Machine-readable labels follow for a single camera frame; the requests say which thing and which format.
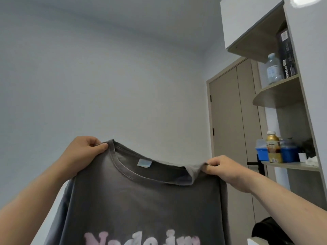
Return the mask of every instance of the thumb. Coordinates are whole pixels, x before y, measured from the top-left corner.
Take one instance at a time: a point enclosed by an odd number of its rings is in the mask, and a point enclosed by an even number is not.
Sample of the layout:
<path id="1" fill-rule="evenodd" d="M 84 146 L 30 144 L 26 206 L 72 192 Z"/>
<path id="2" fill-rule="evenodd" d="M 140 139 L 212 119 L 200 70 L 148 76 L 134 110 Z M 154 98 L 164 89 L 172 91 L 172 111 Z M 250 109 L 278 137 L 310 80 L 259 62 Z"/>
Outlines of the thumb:
<path id="1" fill-rule="evenodd" d="M 109 145 L 107 143 L 102 143 L 97 146 L 92 147 L 95 155 L 99 155 L 103 152 L 105 152 L 108 149 Z"/>
<path id="2" fill-rule="evenodd" d="M 210 165 L 203 165 L 201 170 L 205 172 L 206 174 L 211 174 L 211 175 L 219 175 L 220 172 L 220 167 L 219 166 L 210 166 Z"/>

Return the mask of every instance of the forearm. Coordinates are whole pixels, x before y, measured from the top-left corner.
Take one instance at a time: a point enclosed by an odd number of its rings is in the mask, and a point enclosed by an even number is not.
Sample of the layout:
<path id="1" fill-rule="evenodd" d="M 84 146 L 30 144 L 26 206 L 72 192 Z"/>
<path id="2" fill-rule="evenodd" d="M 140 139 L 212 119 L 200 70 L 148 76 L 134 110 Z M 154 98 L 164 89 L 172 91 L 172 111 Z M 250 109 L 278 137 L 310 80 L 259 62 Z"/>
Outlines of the forearm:
<path id="1" fill-rule="evenodd" d="M 327 212 L 267 177 L 248 180 L 251 193 L 261 202 L 296 245 L 327 243 Z"/>
<path id="2" fill-rule="evenodd" d="M 1 244 L 31 244 L 63 183 L 51 166 L 8 203 L 0 211 Z"/>

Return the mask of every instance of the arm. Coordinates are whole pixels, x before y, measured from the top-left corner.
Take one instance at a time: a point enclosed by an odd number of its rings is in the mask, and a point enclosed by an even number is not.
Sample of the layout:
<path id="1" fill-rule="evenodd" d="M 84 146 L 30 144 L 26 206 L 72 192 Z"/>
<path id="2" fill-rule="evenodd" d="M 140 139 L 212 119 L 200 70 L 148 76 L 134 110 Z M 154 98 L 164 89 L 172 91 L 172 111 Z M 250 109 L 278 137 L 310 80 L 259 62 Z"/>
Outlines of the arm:
<path id="1" fill-rule="evenodd" d="M 226 156 L 210 159 L 202 170 L 253 194 L 296 245 L 327 243 L 325 210 Z"/>
<path id="2" fill-rule="evenodd" d="M 91 136 L 75 138 L 53 165 L 0 210 L 1 244 L 31 244 L 64 182 L 108 148 L 100 143 Z"/>

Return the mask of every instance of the shirt tag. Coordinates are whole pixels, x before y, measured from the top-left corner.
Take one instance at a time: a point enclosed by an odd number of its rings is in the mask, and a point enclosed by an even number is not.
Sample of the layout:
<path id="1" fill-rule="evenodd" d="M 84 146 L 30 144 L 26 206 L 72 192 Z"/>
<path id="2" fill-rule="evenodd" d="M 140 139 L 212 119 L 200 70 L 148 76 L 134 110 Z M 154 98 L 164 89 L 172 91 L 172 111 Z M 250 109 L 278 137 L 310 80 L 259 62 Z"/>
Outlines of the shirt tag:
<path id="1" fill-rule="evenodd" d="M 137 166 L 143 167 L 143 168 L 149 168 L 151 166 L 152 161 L 140 159 Z"/>

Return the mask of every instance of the barcode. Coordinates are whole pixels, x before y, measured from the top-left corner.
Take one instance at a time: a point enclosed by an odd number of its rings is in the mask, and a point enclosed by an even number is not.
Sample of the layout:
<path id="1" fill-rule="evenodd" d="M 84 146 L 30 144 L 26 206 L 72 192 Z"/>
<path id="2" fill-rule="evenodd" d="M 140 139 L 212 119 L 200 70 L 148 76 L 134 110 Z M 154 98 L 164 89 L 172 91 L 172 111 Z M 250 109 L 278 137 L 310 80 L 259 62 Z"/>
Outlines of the barcode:
<path id="1" fill-rule="evenodd" d="M 283 32 L 283 33 L 281 34 L 281 37 L 282 37 L 282 41 L 288 39 L 288 33 L 287 33 L 287 31 Z"/>

